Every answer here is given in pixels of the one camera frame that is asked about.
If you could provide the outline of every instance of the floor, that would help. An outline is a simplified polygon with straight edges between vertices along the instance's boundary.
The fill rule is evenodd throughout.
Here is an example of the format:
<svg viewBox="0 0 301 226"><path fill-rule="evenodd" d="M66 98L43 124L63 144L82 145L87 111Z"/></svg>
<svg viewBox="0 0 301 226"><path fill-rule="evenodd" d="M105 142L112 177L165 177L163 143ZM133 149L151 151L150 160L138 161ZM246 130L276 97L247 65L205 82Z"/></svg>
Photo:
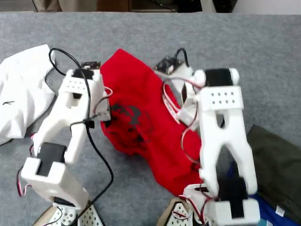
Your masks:
<svg viewBox="0 0 301 226"><path fill-rule="evenodd" d="M32 0L0 0L0 12L34 11Z"/></svg>

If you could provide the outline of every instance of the red t-shirt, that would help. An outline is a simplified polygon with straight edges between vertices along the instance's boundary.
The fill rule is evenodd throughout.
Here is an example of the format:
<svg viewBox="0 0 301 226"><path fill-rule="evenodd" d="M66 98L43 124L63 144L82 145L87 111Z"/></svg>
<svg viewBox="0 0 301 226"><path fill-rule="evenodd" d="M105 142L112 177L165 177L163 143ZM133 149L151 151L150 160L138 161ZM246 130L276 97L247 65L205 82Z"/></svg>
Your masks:
<svg viewBox="0 0 301 226"><path fill-rule="evenodd" d="M186 129L166 109L161 97L161 79L140 60L119 49L102 67L104 85L110 97L111 121L102 122L105 136L123 153L143 156L156 181L174 195L189 184L201 183L198 170L181 149ZM176 103L170 88L170 98ZM201 141L189 131L184 139L186 152L199 158Z"/></svg>

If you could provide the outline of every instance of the gray carpet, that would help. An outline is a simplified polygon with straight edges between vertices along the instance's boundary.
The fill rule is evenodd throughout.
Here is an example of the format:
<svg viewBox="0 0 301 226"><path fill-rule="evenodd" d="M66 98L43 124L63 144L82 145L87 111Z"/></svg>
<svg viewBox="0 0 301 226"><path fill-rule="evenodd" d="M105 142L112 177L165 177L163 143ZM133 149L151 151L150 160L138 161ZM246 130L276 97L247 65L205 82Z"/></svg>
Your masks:
<svg viewBox="0 0 301 226"><path fill-rule="evenodd" d="M241 16L209 14L118 13L1 13L0 61L37 45L63 48L79 61L108 60L123 48L148 65L179 47L188 51L195 69L235 67L241 75L246 130L252 124L301 145L301 16ZM63 71L74 65L57 58ZM51 72L50 85L58 90L63 78ZM41 119L28 134L39 128ZM171 194L154 180L145 160L114 150L97 128L96 144L115 172L115 182L96 208L108 226L153 226ZM55 141L66 144L68 129ZM104 164L88 140L78 164L71 167L91 196L109 180ZM31 225L49 206L34 191L24 198L16 192L16 172L28 156L30 139L0 146L0 225ZM217 166L228 167L225 153Z"/></svg>

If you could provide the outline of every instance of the white cloth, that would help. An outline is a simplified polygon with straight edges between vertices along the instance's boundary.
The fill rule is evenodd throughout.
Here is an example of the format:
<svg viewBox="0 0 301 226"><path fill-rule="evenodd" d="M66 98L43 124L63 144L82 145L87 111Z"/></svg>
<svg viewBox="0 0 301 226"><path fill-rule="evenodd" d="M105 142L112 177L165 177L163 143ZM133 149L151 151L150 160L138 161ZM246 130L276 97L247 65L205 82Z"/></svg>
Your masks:
<svg viewBox="0 0 301 226"><path fill-rule="evenodd" d="M45 83L53 68L48 53L48 45L37 46L0 64L0 145L23 138L51 104L55 94Z"/></svg>

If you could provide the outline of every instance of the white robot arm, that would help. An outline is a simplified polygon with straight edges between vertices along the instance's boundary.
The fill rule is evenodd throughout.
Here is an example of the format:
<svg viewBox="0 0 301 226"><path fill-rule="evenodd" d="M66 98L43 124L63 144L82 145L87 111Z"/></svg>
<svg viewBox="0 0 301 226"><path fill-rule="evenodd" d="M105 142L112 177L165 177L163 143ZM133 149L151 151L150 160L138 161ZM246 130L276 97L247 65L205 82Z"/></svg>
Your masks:
<svg viewBox="0 0 301 226"><path fill-rule="evenodd" d="M87 118L87 111L90 118L97 117L101 121L111 119L108 94L99 69L83 69L83 72L90 88L90 109L87 109L87 87L79 69L69 70L52 111L33 136L32 157L26 159L21 173L22 178L42 198L61 209L72 210L73 216L83 210L89 200L88 192L67 168L76 163L83 148L87 136L83 122ZM70 127L72 133L68 147L50 143L64 127Z"/></svg>
<svg viewBox="0 0 301 226"><path fill-rule="evenodd" d="M181 198L189 204L194 216L200 217L202 212L209 220L208 225L257 224L260 220L258 202L248 198L248 195L256 193L257 180L252 150L246 140L238 71L228 68L193 72L186 63L164 74L182 94L182 108L174 110L169 107L171 115L176 115L175 120L183 122L192 130L199 128L202 140L199 174L204 184L187 186ZM180 85L179 80L185 81L184 86ZM223 127L218 125L217 115L223 115ZM217 178L216 163L223 146L229 149L238 164L239 178ZM184 216L174 217L177 220L170 220L172 224L167 225L174 226L175 222L176 225L184 225L183 220L187 221L187 225L193 225ZM204 223L199 217L195 220Z"/></svg>

